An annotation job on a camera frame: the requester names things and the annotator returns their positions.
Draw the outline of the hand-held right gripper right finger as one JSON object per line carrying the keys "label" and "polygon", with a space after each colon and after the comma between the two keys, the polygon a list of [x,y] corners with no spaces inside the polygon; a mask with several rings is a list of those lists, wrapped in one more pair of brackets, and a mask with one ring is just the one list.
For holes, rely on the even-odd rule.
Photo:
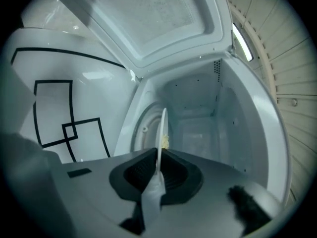
{"label": "hand-held right gripper right finger", "polygon": [[204,177],[198,193],[181,205],[164,206],[160,233],[164,238],[270,237],[269,227],[282,204],[265,188],[236,169],[179,151]]}

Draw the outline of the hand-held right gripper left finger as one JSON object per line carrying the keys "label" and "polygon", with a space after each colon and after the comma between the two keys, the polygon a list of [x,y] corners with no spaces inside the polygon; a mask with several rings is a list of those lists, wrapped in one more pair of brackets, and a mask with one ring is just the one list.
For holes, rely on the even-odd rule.
{"label": "hand-held right gripper left finger", "polygon": [[62,164],[51,152],[54,184],[70,219],[70,238],[140,237],[146,230],[141,193],[156,165],[155,148]]}

